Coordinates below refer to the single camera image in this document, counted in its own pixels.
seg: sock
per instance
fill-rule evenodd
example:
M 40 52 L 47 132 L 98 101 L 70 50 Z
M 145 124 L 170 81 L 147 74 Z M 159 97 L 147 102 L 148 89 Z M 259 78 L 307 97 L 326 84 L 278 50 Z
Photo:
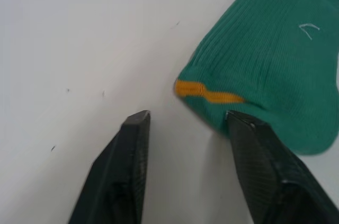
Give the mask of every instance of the sock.
M 338 134 L 339 0 L 236 0 L 204 37 L 176 94 L 215 129 L 226 112 L 269 123 L 297 154 Z

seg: white table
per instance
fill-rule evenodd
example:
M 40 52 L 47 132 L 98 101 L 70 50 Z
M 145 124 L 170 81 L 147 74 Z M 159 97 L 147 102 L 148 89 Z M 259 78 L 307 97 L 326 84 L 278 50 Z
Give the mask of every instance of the white table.
M 0 223 L 67 223 L 91 163 L 143 109 L 143 223 L 250 223 L 228 140 L 173 94 L 233 1 L 0 0 Z M 337 205 L 338 150 L 302 158 Z

